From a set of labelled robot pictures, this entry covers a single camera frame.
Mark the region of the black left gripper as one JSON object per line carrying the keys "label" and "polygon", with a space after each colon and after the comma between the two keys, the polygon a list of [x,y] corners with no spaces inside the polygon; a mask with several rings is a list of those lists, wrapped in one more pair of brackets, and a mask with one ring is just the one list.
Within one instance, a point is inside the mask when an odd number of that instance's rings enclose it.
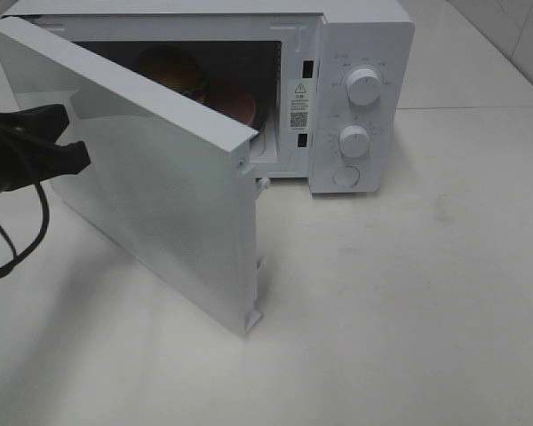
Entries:
{"label": "black left gripper", "polygon": [[[91,159],[83,141],[57,145],[68,125],[68,113],[62,104],[6,114],[0,130],[0,193],[77,175],[87,168]],[[24,149],[27,168],[8,142]]]}

